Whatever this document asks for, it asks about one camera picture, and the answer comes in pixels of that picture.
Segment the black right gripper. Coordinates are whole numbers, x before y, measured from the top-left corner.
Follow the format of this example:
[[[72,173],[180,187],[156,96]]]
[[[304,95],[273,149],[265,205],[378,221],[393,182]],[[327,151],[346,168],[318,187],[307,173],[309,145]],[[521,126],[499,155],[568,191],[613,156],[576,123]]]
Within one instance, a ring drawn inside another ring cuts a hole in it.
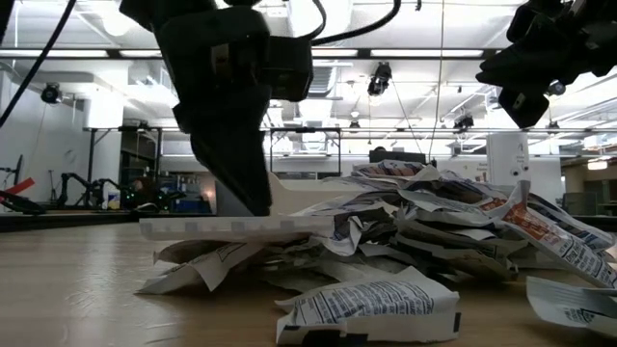
[[[542,93],[552,83],[601,77],[617,65],[617,0],[527,0],[506,37],[511,46],[481,63],[476,79],[503,88],[499,105],[528,128],[548,110]]]

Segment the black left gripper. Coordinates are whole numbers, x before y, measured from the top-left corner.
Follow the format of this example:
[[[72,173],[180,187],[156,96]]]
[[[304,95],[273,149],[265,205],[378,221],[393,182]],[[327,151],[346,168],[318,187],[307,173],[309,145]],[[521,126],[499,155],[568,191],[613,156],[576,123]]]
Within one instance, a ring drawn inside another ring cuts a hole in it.
[[[257,84],[267,58],[270,31],[248,6],[207,5],[167,13],[157,43],[180,103],[173,108],[198,161],[255,216],[268,216],[271,189],[259,130],[265,108],[190,105],[222,100]]]

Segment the long white packet strip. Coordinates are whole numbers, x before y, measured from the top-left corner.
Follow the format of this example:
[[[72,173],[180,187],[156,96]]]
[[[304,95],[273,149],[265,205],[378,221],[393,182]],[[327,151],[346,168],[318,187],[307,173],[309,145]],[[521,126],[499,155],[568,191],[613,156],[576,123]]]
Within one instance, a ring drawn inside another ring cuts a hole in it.
[[[286,242],[312,235],[329,238],[333,217],[190,217],[139,221],[141,234],[152,241],[209,240],[225,242]]]

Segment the white packet dense text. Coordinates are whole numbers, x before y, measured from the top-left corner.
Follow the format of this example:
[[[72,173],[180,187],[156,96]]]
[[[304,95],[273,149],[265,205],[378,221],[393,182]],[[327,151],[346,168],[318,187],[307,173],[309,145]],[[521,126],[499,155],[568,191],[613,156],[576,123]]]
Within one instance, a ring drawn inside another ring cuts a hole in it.
[[[414,267],[330,284],[276,305],[276,343],[324,347],[366,342],[431,343],[459,337],[459,294]]]

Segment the dark translucent plastic bin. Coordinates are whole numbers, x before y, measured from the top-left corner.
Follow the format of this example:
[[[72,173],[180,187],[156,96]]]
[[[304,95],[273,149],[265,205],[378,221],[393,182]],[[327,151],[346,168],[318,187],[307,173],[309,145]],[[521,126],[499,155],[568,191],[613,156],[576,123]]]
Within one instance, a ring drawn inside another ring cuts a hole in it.
[[[219,217],[251,217],[252,212],[220,181],[215,182],[216,214]]]

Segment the white square column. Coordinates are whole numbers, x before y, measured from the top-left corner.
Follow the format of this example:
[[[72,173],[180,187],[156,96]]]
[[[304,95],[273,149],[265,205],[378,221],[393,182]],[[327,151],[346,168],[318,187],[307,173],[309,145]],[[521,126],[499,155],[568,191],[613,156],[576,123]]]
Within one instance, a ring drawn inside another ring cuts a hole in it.
[[[514,186],[529,179],[528,139],[525,133],[496,133],[487,138],[490,182]]]

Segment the black background machine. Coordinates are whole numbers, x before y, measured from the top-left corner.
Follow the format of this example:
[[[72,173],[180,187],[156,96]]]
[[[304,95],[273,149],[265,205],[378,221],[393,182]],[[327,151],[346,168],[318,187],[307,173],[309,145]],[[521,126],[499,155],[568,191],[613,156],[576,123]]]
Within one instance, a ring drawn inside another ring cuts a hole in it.
[[[131,212],[161,212],[168,210],[176,199],[176,192],[156,187],[129,188],[121,192],[121,208]]]

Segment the white plastic bin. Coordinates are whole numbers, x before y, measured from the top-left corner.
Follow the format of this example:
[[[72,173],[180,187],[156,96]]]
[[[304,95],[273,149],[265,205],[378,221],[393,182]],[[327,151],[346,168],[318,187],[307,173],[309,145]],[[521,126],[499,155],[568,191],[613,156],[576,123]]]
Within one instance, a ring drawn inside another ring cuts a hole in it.
[[[268,173],[272,193],[272,215],[290,215],[325,200],[354,197],[365,192],[355,185],[331,180],[280,180]]]

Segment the dark shaded packet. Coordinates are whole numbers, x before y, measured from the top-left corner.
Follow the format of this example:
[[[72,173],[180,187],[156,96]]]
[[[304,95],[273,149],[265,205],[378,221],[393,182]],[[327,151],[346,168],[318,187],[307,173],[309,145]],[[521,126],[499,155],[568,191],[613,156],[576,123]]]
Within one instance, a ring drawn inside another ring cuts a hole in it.
[[[407,187],[409,191],[426,191],[435,196],[463,203],[479,204],[488,199],[506,200],[507,197],[489,185],[468,179],[446,179],[417,181]]]

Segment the packet dark blue print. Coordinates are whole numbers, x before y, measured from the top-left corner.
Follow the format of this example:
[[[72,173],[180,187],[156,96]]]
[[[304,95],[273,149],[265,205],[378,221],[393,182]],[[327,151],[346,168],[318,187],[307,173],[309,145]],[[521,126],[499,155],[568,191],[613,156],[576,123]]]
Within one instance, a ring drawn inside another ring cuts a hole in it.
[[[617,236],[575,219],[562,208],[533,193],[528,195],[527,205],[555,222],[565,231],[581,239],[590,249],[596,252],[606,251],[617,244]]]

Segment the black background monitor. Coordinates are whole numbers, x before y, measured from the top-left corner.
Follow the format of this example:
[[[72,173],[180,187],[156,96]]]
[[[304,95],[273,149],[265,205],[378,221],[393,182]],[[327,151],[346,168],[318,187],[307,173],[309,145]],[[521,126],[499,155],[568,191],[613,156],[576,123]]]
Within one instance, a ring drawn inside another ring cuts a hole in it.
[[[386,151],[386,150],[370,150],[370,163],[379,163],[384,160],[395,160],[402,162],[413,162],[422,165],[427,164],[426,155],[422,153],[402,152],[402,151]]]

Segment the white packet fine text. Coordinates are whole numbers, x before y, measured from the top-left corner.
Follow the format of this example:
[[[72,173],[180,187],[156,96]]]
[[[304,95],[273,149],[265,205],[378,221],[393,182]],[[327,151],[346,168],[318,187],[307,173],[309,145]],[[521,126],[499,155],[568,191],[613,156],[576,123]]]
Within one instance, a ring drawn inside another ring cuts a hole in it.
[[[416,220],[465,227],[486,227],[500,223],[497,215],[475,205],[422,192],[399,190],[398,194],[408,203],[400,209],[402,221]]]

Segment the packet blue red print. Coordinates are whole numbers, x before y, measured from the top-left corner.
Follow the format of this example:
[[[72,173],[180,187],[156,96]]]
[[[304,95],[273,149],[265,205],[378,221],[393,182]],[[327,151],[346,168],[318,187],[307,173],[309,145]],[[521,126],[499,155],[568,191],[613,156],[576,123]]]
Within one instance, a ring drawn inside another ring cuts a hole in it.
[[[363,177],[414,176],[424,168],[424,164],[417,162],[383,160],[377,163],[356,165],[351,175]]]

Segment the red background object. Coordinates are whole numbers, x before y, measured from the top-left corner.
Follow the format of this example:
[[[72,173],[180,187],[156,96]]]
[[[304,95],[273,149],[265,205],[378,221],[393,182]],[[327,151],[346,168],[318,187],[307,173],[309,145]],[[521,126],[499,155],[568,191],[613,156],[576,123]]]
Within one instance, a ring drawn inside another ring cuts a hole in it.
[[[13,187],[10,187],[8,190],[6,190],[6,193],[8,194],[12,194],[12,195],[18,195],[20,193],[22,193],[23,191],[31,188],[32,186],[35,185],[35,181],[33,178],[29,177],[17,184],[15,184]],[[3,191],[0,190],[0,201],[4,200],[5,197],[2,196]]]

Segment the white packet small logo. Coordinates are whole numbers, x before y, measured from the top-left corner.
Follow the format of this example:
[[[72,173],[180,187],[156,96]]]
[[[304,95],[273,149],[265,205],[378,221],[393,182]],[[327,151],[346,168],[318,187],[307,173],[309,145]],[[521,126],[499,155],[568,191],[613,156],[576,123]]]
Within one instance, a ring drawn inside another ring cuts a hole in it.
[[[526,297],[536,315],[546,322],[617,339],[617,289],[527,277]]]

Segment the black rectangular rig frame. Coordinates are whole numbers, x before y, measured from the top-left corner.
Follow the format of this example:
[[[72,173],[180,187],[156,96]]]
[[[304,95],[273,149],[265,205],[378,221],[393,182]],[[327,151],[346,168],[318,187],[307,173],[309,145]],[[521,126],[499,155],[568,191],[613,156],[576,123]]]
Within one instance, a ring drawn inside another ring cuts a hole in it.
[[[274,156],[273,156],[273,141],[274,135],[276,133],[287,134],[288,132],[293,132],[296,134],[309,134],[309,133],[324,133],[328,135],[329,133],[335,133],[337,135],[336,146],[338,147],[337,153],[337,174],[342,176],[342,162],[341,162],[341,142],[342,142],[342,131],[340,127],[308,127],[308,126],[300,126],[300,127],[271,127],[266,130],[269,134],[270,140],[270,148],[269,148],[269,171],[272,173],[274,171]]]

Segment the tall black rig frame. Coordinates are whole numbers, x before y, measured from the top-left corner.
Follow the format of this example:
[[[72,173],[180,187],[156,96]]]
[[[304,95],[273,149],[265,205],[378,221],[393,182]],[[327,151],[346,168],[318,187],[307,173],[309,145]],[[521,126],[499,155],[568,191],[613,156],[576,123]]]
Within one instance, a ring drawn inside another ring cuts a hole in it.
[[[121,178],[121,173],[123,171],[121,156],[124,153],[130,157],[149,162],[150,165],[148,166],[148,171],[145,173],[149,173],[155,183],[158,182],[162,157],[162,127],[123,125],[120,127],[111,128],[85,127],[84,130],[90,133],[88,170],[86,178],[88,184],[83,195],[83,202],[86,208],[94,208],[94,204],[91,203],[94,186],[102,191],[106,183],[111,185],[119,183],[119,179]],[[135,149],[121,146],[121,134],[134,135]],[[110,135],[113,136],[112,146],[106,147],[101,151],[101,154],[98,155],[96,153],[96,146],[100,142],[107,144],[106,137]],[[153,154],[151,156],[141,154],[139,152],[138,146],[141,136],[147,137],[154,142]]]

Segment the black aluminium table frame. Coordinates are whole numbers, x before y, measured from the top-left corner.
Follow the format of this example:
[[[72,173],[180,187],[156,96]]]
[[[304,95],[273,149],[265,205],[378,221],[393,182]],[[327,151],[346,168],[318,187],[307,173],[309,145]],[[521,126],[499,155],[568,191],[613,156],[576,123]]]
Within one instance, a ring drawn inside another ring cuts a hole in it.
[[[0,215],[0,233],[31,231],[49,228],[89,227],[138,223],[141,218],[193,218],[198,214],[133,214],[129,212],[94,212],[59,213],[39,216],[2,214]]]

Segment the round ceiling air duct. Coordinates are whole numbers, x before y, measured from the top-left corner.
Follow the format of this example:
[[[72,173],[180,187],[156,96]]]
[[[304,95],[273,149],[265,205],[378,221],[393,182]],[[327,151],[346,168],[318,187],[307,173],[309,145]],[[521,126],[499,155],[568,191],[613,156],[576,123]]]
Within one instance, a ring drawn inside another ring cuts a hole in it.
[[[353,0],[317,0],[326,15],[322,32],[316,36],[322,39],[347,32],[352,17]],[[293,37],[307,37],[323,23],[322,13],[313,0],[288,0],[287,19]]]

